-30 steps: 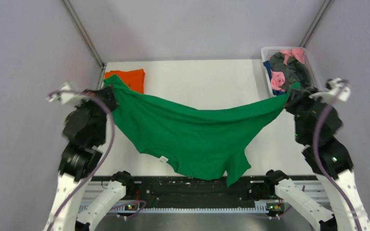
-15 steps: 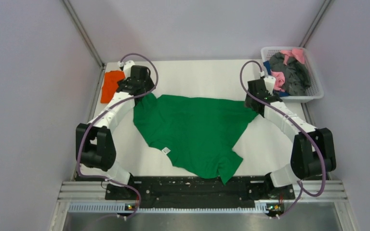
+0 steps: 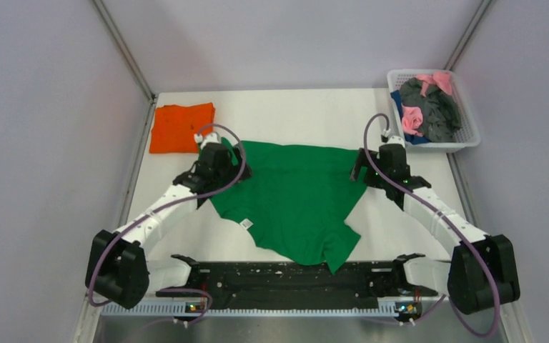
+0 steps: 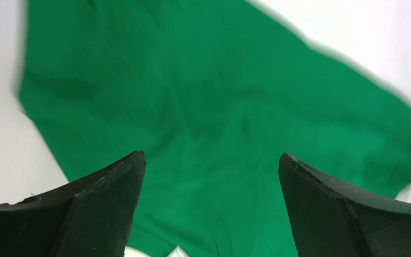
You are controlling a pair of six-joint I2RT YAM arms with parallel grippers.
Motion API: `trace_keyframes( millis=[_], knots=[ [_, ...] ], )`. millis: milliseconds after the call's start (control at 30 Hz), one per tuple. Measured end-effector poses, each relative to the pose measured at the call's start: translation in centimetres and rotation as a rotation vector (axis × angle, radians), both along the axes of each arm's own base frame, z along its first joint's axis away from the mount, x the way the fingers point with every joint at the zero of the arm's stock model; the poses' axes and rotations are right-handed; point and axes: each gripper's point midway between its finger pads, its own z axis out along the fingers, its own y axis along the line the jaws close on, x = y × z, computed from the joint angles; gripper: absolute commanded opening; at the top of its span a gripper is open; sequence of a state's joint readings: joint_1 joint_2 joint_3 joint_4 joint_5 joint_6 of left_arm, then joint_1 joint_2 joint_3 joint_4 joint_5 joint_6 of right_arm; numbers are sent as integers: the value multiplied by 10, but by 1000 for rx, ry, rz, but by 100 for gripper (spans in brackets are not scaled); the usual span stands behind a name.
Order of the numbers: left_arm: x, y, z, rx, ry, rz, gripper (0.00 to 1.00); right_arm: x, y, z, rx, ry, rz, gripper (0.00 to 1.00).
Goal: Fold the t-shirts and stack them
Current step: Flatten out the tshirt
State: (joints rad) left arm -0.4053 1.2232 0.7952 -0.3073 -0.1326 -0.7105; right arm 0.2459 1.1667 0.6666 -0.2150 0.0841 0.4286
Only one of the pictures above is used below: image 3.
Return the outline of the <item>green t shirt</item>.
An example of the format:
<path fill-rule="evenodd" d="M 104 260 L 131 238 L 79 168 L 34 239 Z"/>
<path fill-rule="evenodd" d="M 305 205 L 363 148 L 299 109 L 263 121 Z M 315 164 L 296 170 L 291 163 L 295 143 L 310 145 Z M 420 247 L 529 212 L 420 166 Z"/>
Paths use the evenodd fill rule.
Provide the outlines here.
<path fill-rule="evenodd" d="M 250 178 L 211 198 L 255 245 L 335 274 L 361 236 L 345 220 L 365 193 L 350 180 L 356 151 L 244 141 Z"/>

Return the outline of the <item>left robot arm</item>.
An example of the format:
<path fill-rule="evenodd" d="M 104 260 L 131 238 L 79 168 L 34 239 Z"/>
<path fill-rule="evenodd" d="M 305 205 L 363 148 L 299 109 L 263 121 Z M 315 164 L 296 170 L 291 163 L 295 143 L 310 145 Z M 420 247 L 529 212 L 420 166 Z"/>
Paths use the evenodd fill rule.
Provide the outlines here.
<path fill-rule="evenodd" d="M 148 256 L 183 218 L 251 175 L 242 144 L 203 143 L 191 168 L 175 177 L 138 217 L 94 236 L 85 277 L 89 297 L 98 294 L 131 309 L 159 287 L 175 287 L 187 296 L 196 293 L 201 277 L 189 263 L 176 257 L 149 260 Z"/>

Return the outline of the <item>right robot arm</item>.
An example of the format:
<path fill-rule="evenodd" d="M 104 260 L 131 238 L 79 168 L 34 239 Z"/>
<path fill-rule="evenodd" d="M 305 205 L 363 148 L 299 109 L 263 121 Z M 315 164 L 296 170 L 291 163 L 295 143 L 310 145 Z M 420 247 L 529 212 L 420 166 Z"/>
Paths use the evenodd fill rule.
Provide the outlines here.
<path fill-rule="evenodd" d="M 463 314 L 490 309 L 496 302 L 519 300 L 520 282 L 512 242 L 492 236 L 466 221 L 434 191 L 431 183 L 413 176 L 403 145 L 383 144 L 378 151 L 359 149 L 350 178 L 381 189 L 405 214 L 416 219 L 445 249 L 437 260 L 405 254 L 393 262 L 392 288 L 410 294 L 417 287 L 446 295 Z"/>

